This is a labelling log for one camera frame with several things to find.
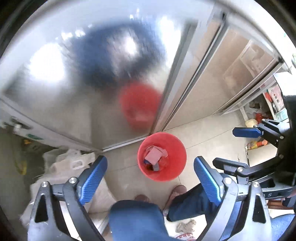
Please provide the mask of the stainless steel cabinet door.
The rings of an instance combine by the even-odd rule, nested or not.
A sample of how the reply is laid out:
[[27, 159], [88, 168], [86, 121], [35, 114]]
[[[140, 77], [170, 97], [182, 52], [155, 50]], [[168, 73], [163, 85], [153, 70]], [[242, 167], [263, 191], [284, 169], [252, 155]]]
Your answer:
[[105, 150], [148, 136], [197, 24], [162, 15], [62, 32], [1, 61], [1, 101], [19, 135]]

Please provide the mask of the person's blue jeans legs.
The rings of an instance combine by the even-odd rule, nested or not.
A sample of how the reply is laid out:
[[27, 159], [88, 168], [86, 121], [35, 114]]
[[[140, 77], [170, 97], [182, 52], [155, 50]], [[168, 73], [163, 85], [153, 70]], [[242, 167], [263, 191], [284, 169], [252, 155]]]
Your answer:
[[[247, 199], [238, 202], [238, 185], [224, 182], [224, 195], [211, 201], [211, 186], [202, 182], [176, 197], [170, 207], [171, 221], [205, 215], [209, 218], [198, 240], [295, 240], [295, 215], [272, 219], [260, 186], [248, 187]], [[114, 240], [173, 240], [159, 207], [153, 203], [122, 200], [109, 213]]]

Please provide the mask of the right pink slipper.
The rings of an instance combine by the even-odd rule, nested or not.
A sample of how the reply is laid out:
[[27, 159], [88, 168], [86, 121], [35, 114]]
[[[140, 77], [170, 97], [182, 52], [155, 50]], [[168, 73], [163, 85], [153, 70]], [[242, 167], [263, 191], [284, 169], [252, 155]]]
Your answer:
[[168, 212], [169, 212], [169, 208], [170, 208], [170, 205], [172, 203], [172, 201], [179, 195], [182, 195], [184, 193], [187, 192], [187, 188], [186, 186], [184, 185], [178, 185], [176, 187], [173, 188], [173, 190], [171, 191], [169, 197], [168, 197], [168, 200], [166, 201], [166, 204], [163, 208], [163, 215], [164, 217], [166, 217], [168, 215]]

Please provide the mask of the red plastic trash bucket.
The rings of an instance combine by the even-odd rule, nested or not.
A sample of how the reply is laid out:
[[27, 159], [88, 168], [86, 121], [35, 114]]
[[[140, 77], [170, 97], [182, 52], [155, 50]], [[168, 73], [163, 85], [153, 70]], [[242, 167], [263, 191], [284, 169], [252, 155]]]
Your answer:
[[147, 137], [137, 152], [141, 172], [158, 182], [177, 178], [185, 168], [187, 153], [183, 143], [170, 133], [155, 133]]

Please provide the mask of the white woven sack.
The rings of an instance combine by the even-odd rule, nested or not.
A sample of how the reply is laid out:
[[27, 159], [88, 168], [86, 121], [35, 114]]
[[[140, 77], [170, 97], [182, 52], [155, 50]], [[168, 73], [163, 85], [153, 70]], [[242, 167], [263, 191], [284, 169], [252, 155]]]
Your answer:
[[[34, 200], [43, 181], [48, 181], [50, 184], [65, 183], [69, 178], [79, 176], [95, 161], [94, 153], [82, 155], [79, 151], [68, 150], [66, 153], [57, 156], [55, 162], [49, 166], [48, 156], [49, 152], [43, 154], [46, 165], [44, 175], [30, 185], [31, 200], [21, 216], [23, 226], [29, 225]], [[109, 190], [106, 180], [102, 179], [90, 203], [86, 204], [86, 210], [96, 226], [100, 226], [103, 221], [107, 220], [107, 211], [115, 202], [116, 199]]]

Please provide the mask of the metal storage shelf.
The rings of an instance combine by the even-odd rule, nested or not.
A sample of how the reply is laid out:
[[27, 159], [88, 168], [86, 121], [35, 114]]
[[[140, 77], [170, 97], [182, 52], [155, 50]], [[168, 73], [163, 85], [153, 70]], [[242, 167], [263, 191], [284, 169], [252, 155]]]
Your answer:
[[284, 71], [289, 71], [289, 69], [283, 60], [278, 60], [277, 62], [271, 61], [259, 75], [240, 90], [240, 92], [234, 95], [233, 98], [213, 112], [213, 114], [224, 115], [239, 110], [243, 119], [247, 121], [248, 116], [244, 107], [275, 84], [275, 79], [273, 77], [275, 73]]

